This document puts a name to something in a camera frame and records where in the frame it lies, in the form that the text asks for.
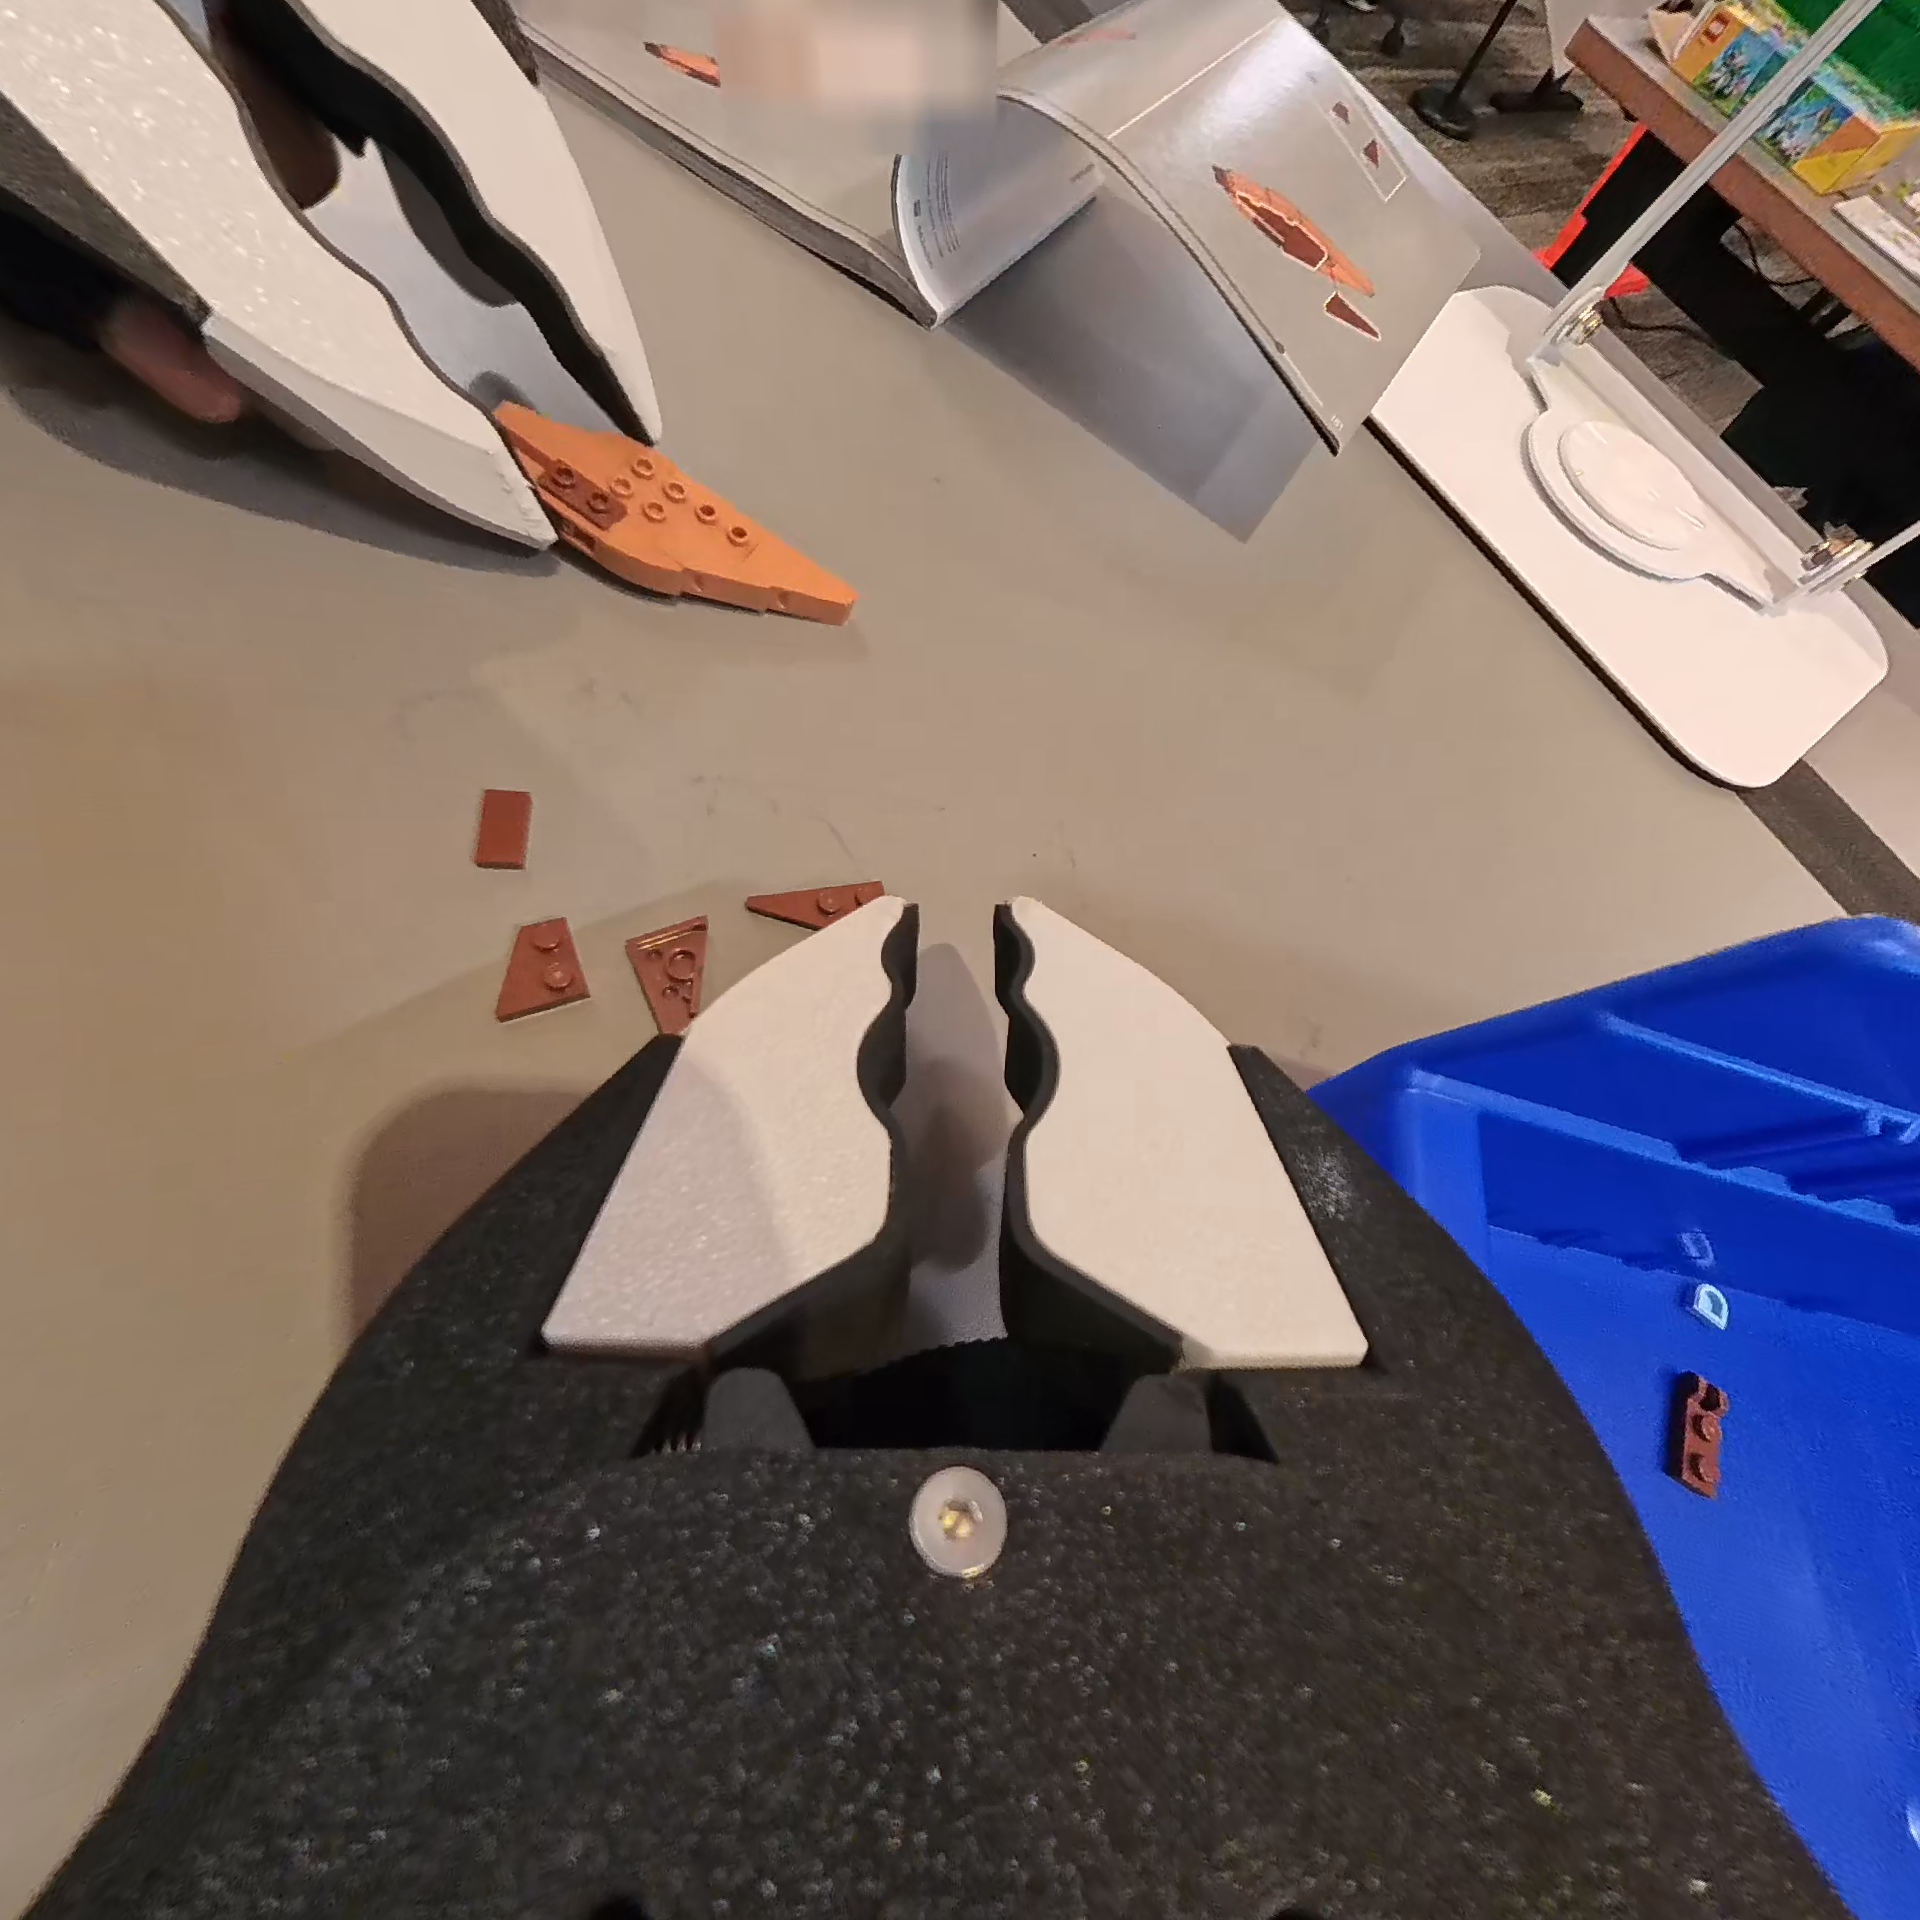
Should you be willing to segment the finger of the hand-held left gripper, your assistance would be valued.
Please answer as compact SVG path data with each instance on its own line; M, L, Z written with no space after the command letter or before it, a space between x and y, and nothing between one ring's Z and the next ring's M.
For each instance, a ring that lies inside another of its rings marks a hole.
M660 441L632 304L508 4L283 4L283 67L346 143L374 142L421 180L612 421Z
M185 274L209 303L198 335L253 398L450 516L555 542L499 431L304 223L166 6L7 3L3 108L25 109Z

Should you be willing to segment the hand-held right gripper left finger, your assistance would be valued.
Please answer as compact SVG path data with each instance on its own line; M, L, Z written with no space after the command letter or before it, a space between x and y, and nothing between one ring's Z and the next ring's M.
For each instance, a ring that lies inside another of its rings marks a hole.
M902 1137L919 908L770 958L667 1072L541 1328L578 1357L870 1366L908 1292Z

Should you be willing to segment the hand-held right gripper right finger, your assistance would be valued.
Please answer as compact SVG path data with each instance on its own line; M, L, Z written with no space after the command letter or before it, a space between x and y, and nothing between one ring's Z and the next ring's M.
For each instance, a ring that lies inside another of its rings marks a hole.
M1356 1369L1369 1339L1226 1035L1041 900L998 904L992 947L1005 1332L1142 1371Z

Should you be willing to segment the dark red triangular wedge plate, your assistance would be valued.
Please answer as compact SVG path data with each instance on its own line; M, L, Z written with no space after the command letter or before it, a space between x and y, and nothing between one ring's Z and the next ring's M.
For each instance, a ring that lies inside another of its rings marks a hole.
M683 1035L704 1007L708 917L635 934L625 942L625 953L658 1034Z

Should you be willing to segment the orange brick ship hull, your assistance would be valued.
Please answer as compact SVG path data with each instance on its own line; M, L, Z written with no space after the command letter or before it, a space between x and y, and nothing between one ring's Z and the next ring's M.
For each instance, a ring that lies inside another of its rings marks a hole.
M756 614L842 627L856 590L802 551L690 480L665 452L628 436L551 421L524 403L493 410L510 452L555 525L604 574L662 599L700 599ZM541 471L567 462L615 493L626 518L610 529L548 505Z

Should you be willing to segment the blue plastic bin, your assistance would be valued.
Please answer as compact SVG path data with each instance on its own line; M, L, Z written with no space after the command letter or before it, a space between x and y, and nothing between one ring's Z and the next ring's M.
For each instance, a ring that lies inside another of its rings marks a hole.
M1783 931L1402 1045L1312 1100L1558 1369L1843 1903L1916 1916L1916 927ZM1668 1474L1685 1371L1729 1397L1715 1500Z

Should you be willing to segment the person's left hand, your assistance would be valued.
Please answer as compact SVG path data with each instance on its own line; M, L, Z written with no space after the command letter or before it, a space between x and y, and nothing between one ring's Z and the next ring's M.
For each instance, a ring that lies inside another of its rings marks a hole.
M127 292L98 321L101 355L188 421L230 424L248 415L248 393L166 303Z

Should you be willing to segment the small dark red wedge plate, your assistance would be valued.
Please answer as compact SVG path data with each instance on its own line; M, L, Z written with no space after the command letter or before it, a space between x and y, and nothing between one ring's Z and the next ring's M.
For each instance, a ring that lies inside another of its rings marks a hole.
M567 917L517 928L493 1007L498 1022L525 1020L589 996L589 982Z

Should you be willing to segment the dark red brick plate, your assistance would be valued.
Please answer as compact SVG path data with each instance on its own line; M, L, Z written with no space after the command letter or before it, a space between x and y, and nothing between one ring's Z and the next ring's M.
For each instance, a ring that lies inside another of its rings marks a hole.
M1715 1500L1724 1487L1724 1441L1729 1397L1697 1371L1672 1382L1668 1474L1687 1491Z

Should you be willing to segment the dark grey strip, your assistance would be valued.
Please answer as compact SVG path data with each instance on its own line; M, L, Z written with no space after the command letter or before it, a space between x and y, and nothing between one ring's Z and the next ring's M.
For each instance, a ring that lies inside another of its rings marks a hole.
M1740 802L1842 913L1919 925L1915 869L1810 764Z

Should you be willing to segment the grey instruction booklet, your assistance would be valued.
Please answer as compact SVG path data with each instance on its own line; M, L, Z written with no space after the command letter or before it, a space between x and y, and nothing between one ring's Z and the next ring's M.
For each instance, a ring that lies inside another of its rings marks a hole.
M1477 261L1285 4L517 14L551 77L1238 540Z

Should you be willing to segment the wooden edged table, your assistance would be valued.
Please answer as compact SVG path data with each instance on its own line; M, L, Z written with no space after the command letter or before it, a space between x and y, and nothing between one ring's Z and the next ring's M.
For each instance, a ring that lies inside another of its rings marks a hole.
M1722 126L1715 111L1672 75L1641 15L1589 17L1571 36L1570 59L1677 161L1702 154ZM1814 195L1758 148L1726 161L1711 187L1887 347L1919 367L1916 274L1848 221L1837 199Z

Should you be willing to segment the colourful toy box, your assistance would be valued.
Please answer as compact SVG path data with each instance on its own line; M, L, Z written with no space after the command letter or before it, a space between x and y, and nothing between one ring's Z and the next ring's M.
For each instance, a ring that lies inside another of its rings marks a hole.
M1672 74L1724 116L1772 82L1835 3L1716 3L1685 29L1650 17ZM1816 195L1851 195L1916 146L1919 6L1881 3L1805 77L1758 143Z

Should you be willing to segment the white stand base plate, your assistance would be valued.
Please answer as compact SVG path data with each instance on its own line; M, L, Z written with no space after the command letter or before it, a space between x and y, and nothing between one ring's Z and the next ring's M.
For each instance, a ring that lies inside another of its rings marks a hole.
M1512 584L1697 772L1778 780L1889 672L1850 590L1916 542L1796 546L1595 346L1601 303L1817 75L1873 3L1842 4L1556 306L1457 292L1373 426Z

